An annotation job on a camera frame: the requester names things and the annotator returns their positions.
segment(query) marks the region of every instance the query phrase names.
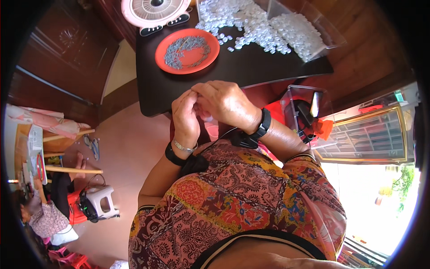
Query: pink cloth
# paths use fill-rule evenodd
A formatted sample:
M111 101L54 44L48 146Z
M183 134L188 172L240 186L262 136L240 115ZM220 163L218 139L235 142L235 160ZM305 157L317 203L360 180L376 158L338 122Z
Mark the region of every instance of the pink cloth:
M77 123L73 120L64 119L61 112L18 107L8 104L6 114L9 118L20 124L34 124L44 130L75 139L81 128L91 128L88 124Z

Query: black wristband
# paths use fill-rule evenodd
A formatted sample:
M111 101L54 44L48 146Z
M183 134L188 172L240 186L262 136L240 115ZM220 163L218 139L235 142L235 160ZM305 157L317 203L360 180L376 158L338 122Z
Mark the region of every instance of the black wristband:
M172 149L172 142L169 142L167 144L166 150L164 151L164 154L166 155L166 158L171 161L173 164L176 164L178 166L183 167L186 163L187 160L183 160L181 158L179 158L178 156L176 156L176 154L173 152Z
M261 123L258 126L258 129L255 133L250 134L249 137L253 140L260 139L263 135L267 133L270 127L270 123L272 122L272 117L270 116L270 111L263 108L261 110Z
M244 131L235 134L230 138L233 146L252 149L258 148L258 140L267 133L270 128L270 123L272 122L270 111L263 108L261 112L261 123L258 126L257 131L251 135L247 135Z

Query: black pants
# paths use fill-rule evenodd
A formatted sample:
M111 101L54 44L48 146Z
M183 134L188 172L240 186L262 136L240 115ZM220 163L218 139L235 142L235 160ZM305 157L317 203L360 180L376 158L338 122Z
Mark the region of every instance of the black pants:
M67 194L73 187L68 173L55 172L52 176L51 200L63 215L69 219L70 210Z

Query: silver bracelet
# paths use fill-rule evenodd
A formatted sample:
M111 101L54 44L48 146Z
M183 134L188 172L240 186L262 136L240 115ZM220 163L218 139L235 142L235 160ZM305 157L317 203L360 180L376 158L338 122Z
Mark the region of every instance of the silver bracelet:
M182 150L182 151L185 151L185 152L189 152L189 153L193 153L193 152L197 149L197 147L199 146L199 144L198 144L198 143L196 143L196 146L195 146L194 148L186 148L186 147L184 147L183 145L179 144L179 142L178 142L178 141L176 141L176 138L173 138L173 143L175 144L175 146L176 146L178 149L180 149L180 150Z

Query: bare foot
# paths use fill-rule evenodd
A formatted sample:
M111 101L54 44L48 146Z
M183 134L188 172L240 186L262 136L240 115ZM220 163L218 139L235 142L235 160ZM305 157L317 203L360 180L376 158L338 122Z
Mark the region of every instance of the bare foot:
M78 152L78 159L76 161L76 167L77 169L80 169L82 166L82 160L83 160L83 155L82 153Z
M80 168L85 169L85 167L86 167L86 160L83 160L82 166ZM85 178L85 173L77 173L76 178Z

